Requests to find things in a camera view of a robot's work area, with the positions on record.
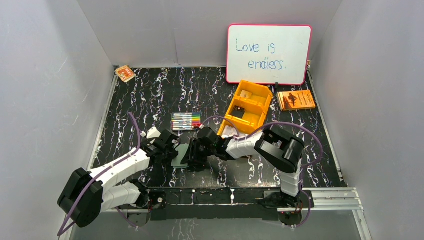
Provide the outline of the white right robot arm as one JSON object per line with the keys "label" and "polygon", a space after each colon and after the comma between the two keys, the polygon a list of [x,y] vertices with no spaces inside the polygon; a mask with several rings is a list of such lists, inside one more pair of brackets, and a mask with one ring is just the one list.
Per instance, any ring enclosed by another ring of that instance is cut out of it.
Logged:
{"label": "white right robot arm", "polygon": [[202,165],[210,156],[232,161],[248,156],[261,156],[280,173],[282,202],[295,207],[302,199],[300,175],[305,143],[278,125],[270,125],[251,136],[222,137],[204,127],[190,140],[186,150],[179,151],[181,165]]}

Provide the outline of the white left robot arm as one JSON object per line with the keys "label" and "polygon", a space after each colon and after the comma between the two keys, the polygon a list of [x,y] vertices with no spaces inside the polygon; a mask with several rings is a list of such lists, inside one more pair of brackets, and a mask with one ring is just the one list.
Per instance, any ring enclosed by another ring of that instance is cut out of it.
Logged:
{"label": "white left robot arm", "polygon": [[91,224],[100,213],[123,205],[145,208],[151,202],[150,190],[137,179],[127,177],[170,162],[178,156],[179,137],[165,129],[152,127],[140,136],[139,143],[122,157],[101,167],[75,170],[58,198],[58,206],[80,228]]}

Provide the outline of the orange plastic bin tray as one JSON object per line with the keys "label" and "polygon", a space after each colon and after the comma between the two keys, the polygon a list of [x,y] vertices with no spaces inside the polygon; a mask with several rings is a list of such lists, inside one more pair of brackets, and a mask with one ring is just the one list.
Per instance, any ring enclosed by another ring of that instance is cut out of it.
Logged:
{"label": "orange plastic bin tray", "polygon": [[[240,97],[240,93],[243,90],[252,93],[251,99]],[[230,121],[224,120],[222,122],[218,130],[218,135],[222,136],[225,126],[234,127],[241,135],[251,134],[264,124],[272,98],[273,93],[267,86],[241,80],[224,116]],[[242,119],[231,116],[234,106],[245,109],[245,114]]]}

